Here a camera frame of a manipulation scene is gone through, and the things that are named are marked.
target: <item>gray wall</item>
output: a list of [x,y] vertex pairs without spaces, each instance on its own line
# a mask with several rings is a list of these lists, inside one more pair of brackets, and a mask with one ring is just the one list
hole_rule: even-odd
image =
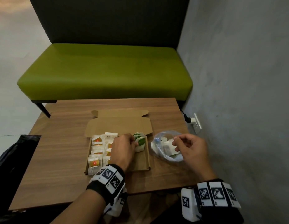
[[190,0],[178,53],[246,223],[289,223],[289,0]]

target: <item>left hand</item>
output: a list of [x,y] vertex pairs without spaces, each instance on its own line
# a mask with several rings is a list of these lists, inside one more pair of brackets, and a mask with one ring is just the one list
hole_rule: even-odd
[[112,144],[110,163],[118,165],[126,172],[133,160],[137,145],[130,133],[116,137]]

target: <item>wood grain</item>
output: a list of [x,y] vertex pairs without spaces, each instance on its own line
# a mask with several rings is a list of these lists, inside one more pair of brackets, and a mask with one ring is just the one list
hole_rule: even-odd
[[[18,210],[74,201],[86,188],[84,175],[89,139],[84,137],[92,110],[145,108],[153,134],[164,130],[187,133],[174,98],[59,100],[42,129],[36,148],[10,206]],[[150,155],[150,171],[127,173],[129,194],[195,185],[194,174],[185,165],[174,165]]]

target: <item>electrical outlet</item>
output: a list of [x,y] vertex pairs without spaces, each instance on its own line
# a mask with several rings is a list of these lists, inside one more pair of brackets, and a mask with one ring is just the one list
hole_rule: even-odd
[[191,118],[191,124],[193,125],[195,133],[198,134],[201,131],[202,126],[199,123],[196,113],[194,113],[193,118]]

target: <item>power cord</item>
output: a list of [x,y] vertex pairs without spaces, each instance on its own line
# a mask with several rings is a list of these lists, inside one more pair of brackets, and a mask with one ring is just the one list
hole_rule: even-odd
[[191,123],[191,118],[187,117],[187,115],[183,112],[183,110],[181,110],[181,112],[184,114],[184,119],[187,123]]

